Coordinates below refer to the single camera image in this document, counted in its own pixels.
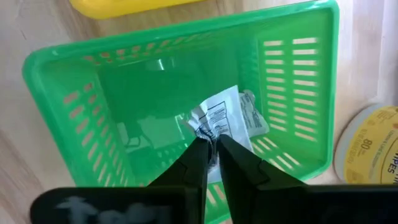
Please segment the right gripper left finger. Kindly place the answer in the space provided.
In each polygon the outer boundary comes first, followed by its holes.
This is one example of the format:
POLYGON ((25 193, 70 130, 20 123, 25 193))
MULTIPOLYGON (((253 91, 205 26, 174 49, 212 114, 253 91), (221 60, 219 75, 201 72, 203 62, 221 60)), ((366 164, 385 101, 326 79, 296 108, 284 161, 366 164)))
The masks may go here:
POLYGON ((38 196, 31 223, 203 223, 209 142, 196 138, 147 187, 64 187, 38 196))

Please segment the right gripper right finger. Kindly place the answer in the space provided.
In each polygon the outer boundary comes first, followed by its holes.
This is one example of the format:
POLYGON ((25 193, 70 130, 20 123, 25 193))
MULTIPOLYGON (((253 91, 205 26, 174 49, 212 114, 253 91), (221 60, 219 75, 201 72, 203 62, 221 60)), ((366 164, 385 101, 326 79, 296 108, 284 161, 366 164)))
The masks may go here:
POLYGON ((308 185, 224 134, 219 157, 233 223, 397 224, 396 185, 308 185))

